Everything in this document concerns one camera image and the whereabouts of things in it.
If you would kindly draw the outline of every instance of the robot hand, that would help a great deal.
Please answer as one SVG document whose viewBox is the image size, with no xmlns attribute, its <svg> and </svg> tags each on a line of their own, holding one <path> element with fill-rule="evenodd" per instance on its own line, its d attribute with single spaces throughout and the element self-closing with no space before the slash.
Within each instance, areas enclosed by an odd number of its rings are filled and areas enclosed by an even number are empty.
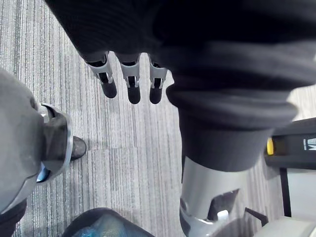
<svg viewBox="0 0 316 237">
<path fill-rule="evenodd" d="M 109 51 L 134 104 L 140 53 L 150 55 L 155 69 L 172 72 L 167 95 L 179 109 L 182 135 L 182 229 L 194 237 L 215 232 L 273 129 L 295 117 L 290 91 L 315 82 L 315 2 L 46 2 L 107 97 L 117 93 Z M 154 74 L 151 87 L 160 89 L 165 69 Z"/>
<path fill-rule="evenodd" d="M 68 116 L 35 101 L 30 90 L 0 68 L 0 233 L 11 236 L 26 198 L 85 153 Z"/>
<path fill-rule="evenodd" d="M 44 119 L 32 93 L 0 69 L 0 214 L 33 191 L 45 155 Z"/>
</svg>

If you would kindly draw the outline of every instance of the robotic finger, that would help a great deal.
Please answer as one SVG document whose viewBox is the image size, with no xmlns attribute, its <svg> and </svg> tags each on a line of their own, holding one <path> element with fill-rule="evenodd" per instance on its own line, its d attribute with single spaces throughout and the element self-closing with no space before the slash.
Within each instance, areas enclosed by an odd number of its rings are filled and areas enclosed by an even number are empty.
<svg viewBox="0 0 316 237">
<path fill-rule="evenodd" d="M 153 104 L 158 104 L 161 100 L 162 86 L 166 81 L 167 68 L 161 67 L 157 62 L 153 61 L 149 56 L 150 62 L 150 94 L 149 99 Z"/>
<path fill-rule="evenodd" d="M 106 51 L 101 61 L 87 62 L 94 75 L 99 79 L 103 93 L 108 98 L 117 95 L 117 88 L 113 79 L 112 69 L 109 62 L 109 52 Z"/>
<path fill-rule="evenodd" d="M 119 54 L 116 53 L 122 69 L 123 78 L 126 82 L 128 99 L 132 104 L 140 101 L 139 88 L 139 58 L 140 54 Z"/>
</svg>

